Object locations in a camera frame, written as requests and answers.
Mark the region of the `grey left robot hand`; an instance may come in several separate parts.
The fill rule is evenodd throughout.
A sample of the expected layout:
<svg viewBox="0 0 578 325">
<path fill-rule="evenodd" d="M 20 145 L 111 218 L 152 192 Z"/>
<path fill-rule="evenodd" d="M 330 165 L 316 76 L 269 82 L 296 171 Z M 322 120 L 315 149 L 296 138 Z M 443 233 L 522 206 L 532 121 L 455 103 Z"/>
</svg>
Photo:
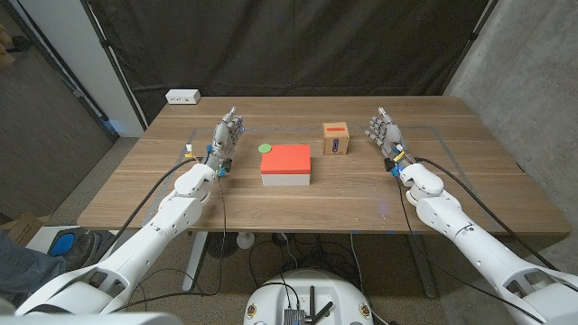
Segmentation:
<svg viewBox="0 0 578 325">
<path fill-rule="evenodd" d="M 232 155 L 245 131 L 243 116 L 238 116 L 236 110 L 236 107 L 232 107 L 217 123 L 204 159 L 204 164 L 211 167 L 219 177 L 230 171 Z"/>
</svg>

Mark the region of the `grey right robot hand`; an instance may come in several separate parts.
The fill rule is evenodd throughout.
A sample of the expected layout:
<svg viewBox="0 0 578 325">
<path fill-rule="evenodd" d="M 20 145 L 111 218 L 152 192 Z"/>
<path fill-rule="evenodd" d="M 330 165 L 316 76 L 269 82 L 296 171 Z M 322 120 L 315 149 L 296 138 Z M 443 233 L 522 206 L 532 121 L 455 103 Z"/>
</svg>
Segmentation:
<svg viewBox="0 0 578 325">
<path fill-rule="evenodd" d="M 384 107 L 378 108 L 378 116 L 371 117 L 365 135 L 378 146 L 384 156 L 386 171 L 394 177 L 400 177 L 404 168 L 415 163 L 400 127 Z"/>
</svg>

